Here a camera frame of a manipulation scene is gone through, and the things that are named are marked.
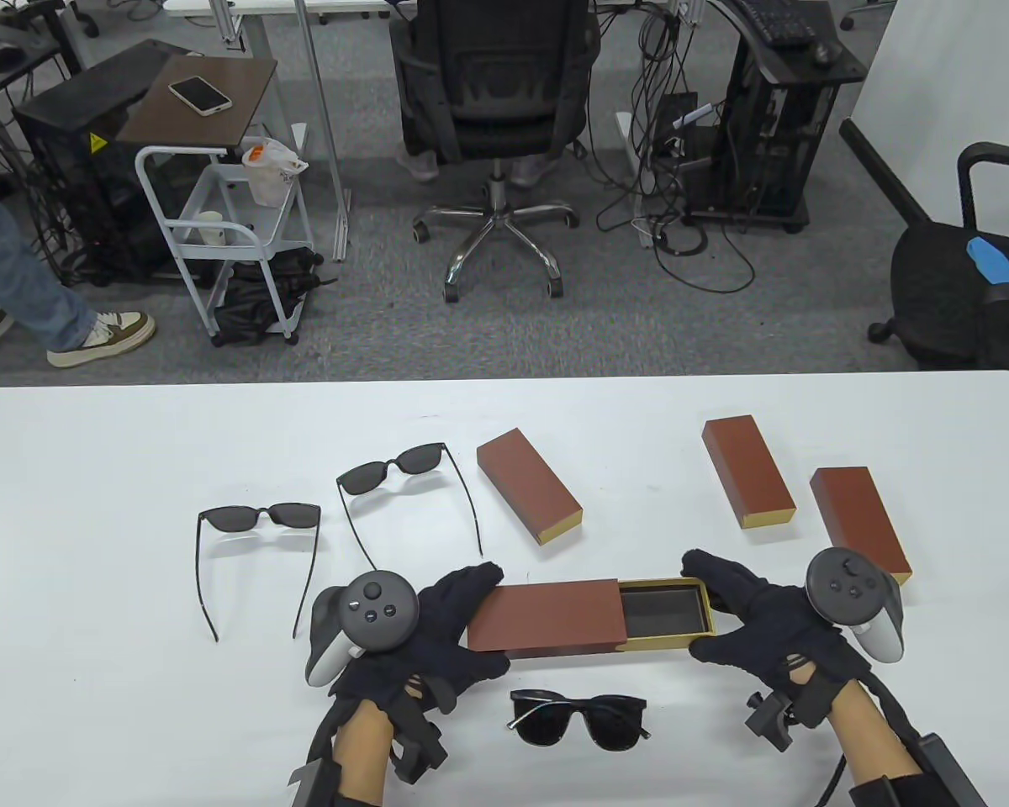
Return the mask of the person's right hand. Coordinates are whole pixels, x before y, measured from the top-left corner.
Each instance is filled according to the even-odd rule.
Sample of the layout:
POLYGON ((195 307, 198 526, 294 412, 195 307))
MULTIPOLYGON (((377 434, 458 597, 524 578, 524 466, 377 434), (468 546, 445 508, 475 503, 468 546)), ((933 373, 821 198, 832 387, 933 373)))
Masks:
POLYGON ((870 665, 839 629, 821 619, 804 589, 761 578, 739 562, 703 550, 686 551, 681 575, 700 580, 742 626, 695 639, 700 662, 734 667, 788 696, 795 718, 809 727, 824 719, 858 727, 881 716, 862 687, 870 665))

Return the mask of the person's left hand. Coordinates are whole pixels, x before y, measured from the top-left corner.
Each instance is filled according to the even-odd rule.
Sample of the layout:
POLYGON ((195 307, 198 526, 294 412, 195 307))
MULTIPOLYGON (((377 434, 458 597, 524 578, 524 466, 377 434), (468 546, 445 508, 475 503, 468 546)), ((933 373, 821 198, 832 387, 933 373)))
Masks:
POLYGON ((504 676, 510 669, 504 653, 461 646, 462 635, 503 577, 500 565, 482 562, 421 589, 414 633, 390 651, 368 652, 349 661, 330 695, 369 700, 381 710, 411 696, 421 711, 447 714, 467 689, 504 676))

